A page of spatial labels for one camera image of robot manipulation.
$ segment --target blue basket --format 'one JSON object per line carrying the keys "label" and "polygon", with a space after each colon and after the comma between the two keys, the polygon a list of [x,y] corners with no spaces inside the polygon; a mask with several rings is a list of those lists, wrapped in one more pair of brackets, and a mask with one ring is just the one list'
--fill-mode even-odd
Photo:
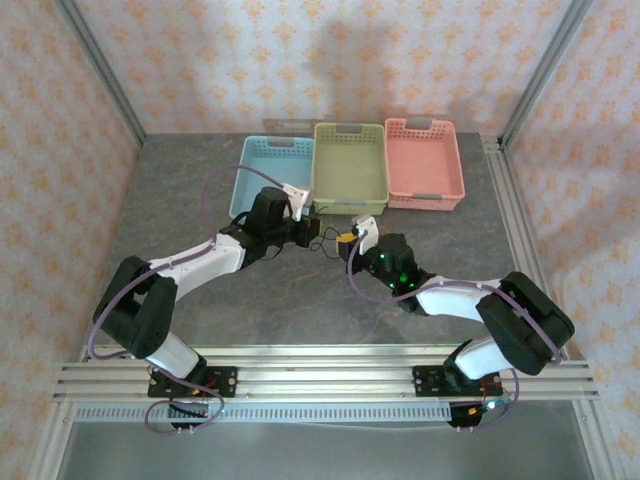
{"label": "blue basket", "polygon": [[[250,136],[244,141],[240,165],[257,168],[279,182],[294,187],[311,187],[313,139]],[[235,218],[251,210],[262,187],[271,182],[246,170],[238,170],[233,187],[229,216]]]}

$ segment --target gray stone surface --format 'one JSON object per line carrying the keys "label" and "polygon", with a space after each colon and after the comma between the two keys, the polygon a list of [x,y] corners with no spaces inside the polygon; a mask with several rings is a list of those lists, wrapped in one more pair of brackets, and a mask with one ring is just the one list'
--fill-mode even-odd
{"label": "gray stone surface", "polygon": [[[125,257],[149,260],[180,252],[227,225],[244,134],[151,135],[147,138],[111,255],[109,275]],[[382,231],[403,232],[419,265],[449,278],[491,279],[514,268],[489,170],[477,134],[458,135],[466,198],[453,212],[386,209]],[[322,215],[346,231],[350,217]],[[388,290],[366,274],[367,291]],[[359,297],[344,263],[288,245],[273,261],[218,278],[176,305],[172,331],[194,345],[459,343],[485,334],[470,320],[420,317]],[[108,342],[106,336],[102,343]]]}

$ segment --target green basket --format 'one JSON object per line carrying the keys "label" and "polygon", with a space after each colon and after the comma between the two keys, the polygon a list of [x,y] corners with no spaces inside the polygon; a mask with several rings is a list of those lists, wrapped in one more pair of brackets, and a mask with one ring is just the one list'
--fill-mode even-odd
{"label": "green basket", "polygon": [[316,211],[382,214],[389,201],[382,125],[316,124],[311,186]]}

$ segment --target wallpaper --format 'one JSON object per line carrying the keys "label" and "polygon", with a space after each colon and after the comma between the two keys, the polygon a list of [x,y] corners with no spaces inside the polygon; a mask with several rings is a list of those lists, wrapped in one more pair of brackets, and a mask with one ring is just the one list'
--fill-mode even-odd
{"label": "wallpaper", "polygon": [[512,152],[553,288],[640,478],[640,2],[596,2]]}
{"label": "wallpaper", "polygon": [[149,133],[445,115],[502,133],[569,0],[80,0]]}
{"label": "wallpaper", "polygon": [[50,0],[0,9],[0,477],[76,358],[138,148]]}

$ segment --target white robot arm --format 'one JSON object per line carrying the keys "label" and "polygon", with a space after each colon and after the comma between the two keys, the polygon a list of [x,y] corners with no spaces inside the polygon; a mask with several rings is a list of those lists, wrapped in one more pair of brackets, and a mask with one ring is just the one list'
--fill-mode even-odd
{"label": "white robot arm", "polygon": [[[175,303],[214,278],[248,267],[264,257],[270,246],[282,248],[292,242],[308,247],[320,231],[317,218],[302,214],[311,200],[311,192],[306,189],[287,184],[282,189],[265,187],[256,196],[251,211],[242,216],[244,222],[234,220],[220,230],[215,241],[210,239],[150,262],[135,256],[125,259],[95,311],[96,329],[105,331],[134,357],[145,359],[178,379],[204,385],[206,362],[169,330]],[[154,273],[129,288],[145,272]],[[127,288],[130,291],[107,309]],[[178,385],[170,387],[165,396],[188,394],[181,392]]]}
{"label": "white robot arm", "polygon": [[[499,280],[465,281],[427,273],[415,263],[404,235],[380,236],[370,215],[356,217],[352,232],[338,237],[337,246],[353,287],[365,298],[395,302],[411,313],[453,315],[487,326],[490,336],[465,342],[445,365],[452,393],[509,368],[537,375],[548,362],[560,361],[558,349],[575,331],[571,320],[526,275],[512,272]],[[362,292],[353,280],[362,270],[387,285],[392,298]]]}

